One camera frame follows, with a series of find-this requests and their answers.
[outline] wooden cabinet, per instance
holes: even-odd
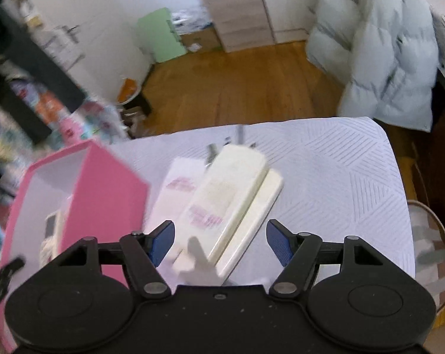
[[[203,0],[226,52],[274,43],[263,0]]]

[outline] white tablecloth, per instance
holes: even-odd
[[[284,187],[267,219],[324,241],[343,242],[346,235],[358,235],[414,277],[403,183],[385,132],[369,118],[228,125],[134,140],[111,150],[151,183],[149,215],[172,160],[206,158],[207,145],[221,147],[226,137],[247,145],[255,142],[282,174]],[[268,246],[265,226],[229,277],[231,283],[268,285],[280,274],[282,266]],[[338,270],[322,268],[318,279]]]

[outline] pink container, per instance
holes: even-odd
[[[149,186],[94,141],[73,145],[33,164],[26,172],[6,227],[0,265],[22,255],[26,266],[16,274],[10,292],[39,270],[39,252],[45,219],[69,203],[60,252],[86,236],[98,242],[116,242],[142,229]],[[121,267],[103,267],[103,273],[123,283]],[[0,306],[0,338],[12,351],[14,341]]]

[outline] white puffer jacket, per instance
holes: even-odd
[[[439,55],[425,0],[319,0],[306,53],[346,85],[339,116],[431,130]]]

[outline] cardboard box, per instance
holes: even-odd
[[[181,43],[186,47],[198,44],[201,48],[196,53],[211,52],[213,50],[222,50],[221,41],[213,26],[199,30],[195,33],[182,34]]]

